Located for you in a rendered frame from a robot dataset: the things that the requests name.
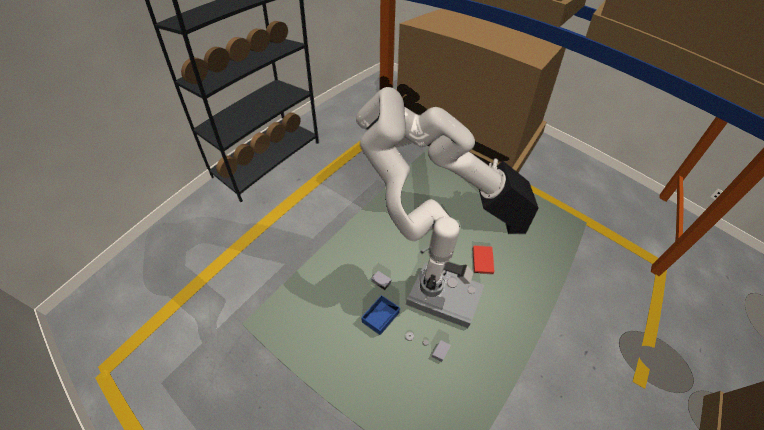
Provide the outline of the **blue open-top tray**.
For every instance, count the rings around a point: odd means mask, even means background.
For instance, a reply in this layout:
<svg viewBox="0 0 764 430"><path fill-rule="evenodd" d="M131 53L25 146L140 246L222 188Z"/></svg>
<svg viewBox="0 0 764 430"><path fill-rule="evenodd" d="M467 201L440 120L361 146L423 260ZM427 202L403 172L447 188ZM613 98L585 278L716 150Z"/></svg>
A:
<svg viewBox="0 0 764 430"><path fill-rule="evenodd" d="M399 313L396 304L387 298L379 297L361 319L363 324L381 335Z"/></svg>

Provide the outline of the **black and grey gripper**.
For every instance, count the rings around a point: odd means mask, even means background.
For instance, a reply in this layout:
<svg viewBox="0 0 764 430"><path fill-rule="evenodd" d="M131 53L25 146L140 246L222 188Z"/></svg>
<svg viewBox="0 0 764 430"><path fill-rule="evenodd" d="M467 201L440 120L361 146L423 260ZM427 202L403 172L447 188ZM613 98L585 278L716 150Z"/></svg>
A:
<svg viewBox="0 0 764 430"><path fill-rule="evenodd" d="M448 261L450 261L450 260L448 260ZM448 262L448 261L446 261L446 262ZM428 279L427 280L427 284L426 284L426 288L428 288L428 289L431 288L430 290L435 290L435 287L436 287L436 284L437 284L436 282L439 281L439 279L441 277L441 274L443 272L443 269L445 267L446 262L437 262L437 261L433 260L430 257L429 262L428 262L428 266L427 266L427 270L426 270L426 273L425 273L425 278ZM434 278L435 278L435 282L433 283ZM433 286L432 286L432 284L433 284Z"/></svg>

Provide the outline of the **red flat block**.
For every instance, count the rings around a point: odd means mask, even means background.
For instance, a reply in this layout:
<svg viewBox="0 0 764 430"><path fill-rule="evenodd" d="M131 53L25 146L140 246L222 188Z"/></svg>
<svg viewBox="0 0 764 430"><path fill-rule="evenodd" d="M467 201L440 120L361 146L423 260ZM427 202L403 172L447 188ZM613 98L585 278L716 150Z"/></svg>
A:
<svg viewBox="0 0 764 430"><path fill-rule="evenodd" d="M494 274L493 249L473 246L474 273Z"/></svg>

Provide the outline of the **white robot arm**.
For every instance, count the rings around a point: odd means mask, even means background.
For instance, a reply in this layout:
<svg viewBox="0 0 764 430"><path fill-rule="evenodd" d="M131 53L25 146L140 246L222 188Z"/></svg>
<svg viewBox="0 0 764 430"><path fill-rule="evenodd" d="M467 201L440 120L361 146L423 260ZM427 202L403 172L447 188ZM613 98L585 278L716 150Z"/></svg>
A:
<svg viewBox="0 0 764 430"><path fill-rule="evenodd" d="M505 174L497 169L498 159L493 160L493 166L485 164L469 152L475 145L474 136L457 119L439 107L417 115L404 107L402 96L391 87L377 92L360 109L356 122L368 130L360 147L386 185L387 210L396 227L410 241L421 239L433 229L430 257L437 262L450 260L459 224L432 199L406 214L401 191L410 167L395 145L404 137L420 147L434 141L428 149L430 160L482 189L481 195L486 199L496 197L505 185ZM446 262L443 270L458 274L464 284L471 283L473 271L467 265Z"/></svg>

